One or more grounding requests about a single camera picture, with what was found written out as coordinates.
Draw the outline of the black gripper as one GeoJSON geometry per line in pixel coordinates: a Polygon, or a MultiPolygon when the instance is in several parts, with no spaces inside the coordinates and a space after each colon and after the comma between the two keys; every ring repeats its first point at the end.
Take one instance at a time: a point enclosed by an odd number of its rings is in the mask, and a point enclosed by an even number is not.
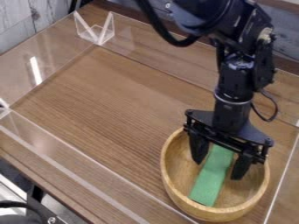
{"type": "Polygon", "coordinates": [[[238,154],[231,179],[242,180],[251,164],[263,164],[269,149],[274,146],[273,138],[250,121],[250,111],[267,123],[276,116],[265,117],[253,101],[226,100],[215,96],[213,111],[187,109],[183,129],[190,137],[191,157],[199,165],[209,154],[210,143],[218,144],[238,154]]]}

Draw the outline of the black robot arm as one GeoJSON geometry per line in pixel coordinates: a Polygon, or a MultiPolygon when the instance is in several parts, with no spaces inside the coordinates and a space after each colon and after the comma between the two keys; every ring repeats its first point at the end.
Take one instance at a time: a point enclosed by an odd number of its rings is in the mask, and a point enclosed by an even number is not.
{"type": "Polygon", "coordinates": [[[219,81],[213,111],[189,109],[183,129],[190,137],[191,156],[201,163],[215,143],[238,153],[231,178],[241,180],[253,164],[267,160],[274,140],[250,122],[255,93],[274,82],[273,49],[277,35],[271,17],[255,0],[171,0],[173,20],[189,34],[177,39],[149,0],[135,0],[161,37],[177,47],[207,36],[217,47],[219,81]]]}

